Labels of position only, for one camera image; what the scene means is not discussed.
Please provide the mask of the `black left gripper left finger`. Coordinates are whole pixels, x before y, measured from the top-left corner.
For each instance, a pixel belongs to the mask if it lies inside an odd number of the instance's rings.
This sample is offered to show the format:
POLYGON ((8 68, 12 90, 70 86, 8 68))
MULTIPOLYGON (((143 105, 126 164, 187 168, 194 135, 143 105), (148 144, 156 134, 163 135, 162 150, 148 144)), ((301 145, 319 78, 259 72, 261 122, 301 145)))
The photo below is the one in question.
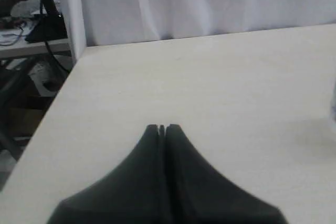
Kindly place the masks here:
POLYGON ((148 125, 108 175, 62 200, 48 223, 167 223, 164 126, 148 125))

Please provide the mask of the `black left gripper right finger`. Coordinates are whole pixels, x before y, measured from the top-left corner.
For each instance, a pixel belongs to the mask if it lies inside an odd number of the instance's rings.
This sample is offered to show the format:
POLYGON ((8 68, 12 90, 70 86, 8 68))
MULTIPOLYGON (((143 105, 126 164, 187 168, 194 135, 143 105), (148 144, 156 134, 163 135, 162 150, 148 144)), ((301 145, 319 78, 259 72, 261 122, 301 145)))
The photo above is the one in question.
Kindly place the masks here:
POLYGON ((165 168, 175 223, 287 223, 277 207, 218 172, 177 124, 166 128, 165 168))

